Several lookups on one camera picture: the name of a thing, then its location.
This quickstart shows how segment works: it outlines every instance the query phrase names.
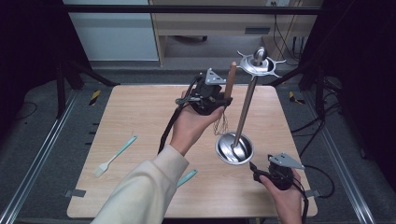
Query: turquoise handle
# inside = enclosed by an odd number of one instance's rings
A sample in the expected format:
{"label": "turquoise handle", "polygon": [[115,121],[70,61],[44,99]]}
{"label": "turquoise handle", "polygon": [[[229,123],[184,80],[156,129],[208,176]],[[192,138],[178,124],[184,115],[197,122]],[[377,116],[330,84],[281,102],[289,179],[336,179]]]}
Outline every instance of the turquoise handle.
{"label": "turquoise handle", "polygon": [[123,150],[125,150],[128,146],[130,146],[132,144],[132,142],[134,142],[134,140],[136,140],[137,135],[134,135],[131,139],[129,139],[129,141],[127,143],[125,143],[125,145],[120,148],[120,150],[117,152],[116,157],[118,157],[121,152],[123,152]]}
{"label": "turquoise handle", "polygon": [[198,173],[198,171],[195,169],[189,171],[186,175],[184,175],[183,177],[180,178],[180,180],[177,182],[177,187],[180,187],[181,185],[183,185],[184,183],[189,181],[197,173]]}

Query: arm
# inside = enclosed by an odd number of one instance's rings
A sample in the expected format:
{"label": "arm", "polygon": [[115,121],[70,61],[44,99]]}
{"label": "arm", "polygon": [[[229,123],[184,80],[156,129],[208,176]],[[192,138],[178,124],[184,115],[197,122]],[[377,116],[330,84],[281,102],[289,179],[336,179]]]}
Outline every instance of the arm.
{"label": "arm", "polygon": [[[300,181],[300,175],[292,169],[294,177]],[[270,179],[266,176],[261,175],[260,180],[262,184],[268,189],[271,193],[274,201],[277,214],[279,215],[280,221],[282,224],[300,224],[301,220],[301,203],[302,203],[302,195],[297,188],[291,186],[290,189],[280,190],[278,189]]]}
{"label": "arm", "polygon": [[170,145],[153,161],[143,161],[125,176],[93,223],[161,223],[177,181],[189,165],[184,155],[223,110],[200,116],[186,106],[174,124]]}

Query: desk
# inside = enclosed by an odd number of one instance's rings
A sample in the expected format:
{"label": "desk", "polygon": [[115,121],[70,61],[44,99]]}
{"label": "desk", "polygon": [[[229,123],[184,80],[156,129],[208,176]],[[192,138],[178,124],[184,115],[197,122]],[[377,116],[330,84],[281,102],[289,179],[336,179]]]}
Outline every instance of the desk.
{"label": "desk", "polygon": [[[233,102],[226,109],[230,131],[235,131],[248,86],[233,87]],[[136,165],[157,155],[160,138],[176,105],[175,99],[187,86],[117,86],[93,140],[76,189],[86,190],[83,198],[73,197],[70,217],[95,217],[113,189]],[[131,138],[138,137],[99,178],[92,173]],[[299,160],[288,123],[273,87],[255,89],[243,134],[254,145],[252,161],[261,169],[269,162],[267,154],[286,152]],[[165,217],[276,217],[269,192],[253,181],[248,163],[231,165],[215,151],[217,136],[209,127],[187,153],[191,169],[198,174],[177,189]],[[305,189],[310,189],[304,171],[298,171]],[[317,213],[310,200],[309,216]]]}

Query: white wall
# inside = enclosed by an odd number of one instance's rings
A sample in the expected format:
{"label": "white wall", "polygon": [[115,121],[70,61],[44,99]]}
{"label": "white wall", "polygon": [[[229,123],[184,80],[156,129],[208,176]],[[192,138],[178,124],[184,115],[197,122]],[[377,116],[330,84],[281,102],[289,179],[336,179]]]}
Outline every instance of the white wall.
{"label": "white wall", "polygon": [[[65,4],[148,5],[147,0],[64,0]],[[151,17],[126,13],[69,13],[90,61],[158,61]]]}

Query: metal pole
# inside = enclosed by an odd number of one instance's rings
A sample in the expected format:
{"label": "metal pole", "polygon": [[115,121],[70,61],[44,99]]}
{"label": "metal pole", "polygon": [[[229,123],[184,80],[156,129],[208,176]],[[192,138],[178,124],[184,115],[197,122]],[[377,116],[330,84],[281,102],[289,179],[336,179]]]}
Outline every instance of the metal pole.
{"label": "metal pole", "polygon": [[250,83],[248,84],[247,95],[245,97],[244,106],[242,107],[241,118],[239,119],[238,128],[236,129],[235,139],[233,140],[233,144],[231,145],[232,149],[238,146],[239,138],[241,137],[242,129],[244,128],[245,120],[247,119],[248,108],[250,107],[250,102],[251,102],[251,98],[253,97],[257,79],[258,77],[254,76],[251,79]]}

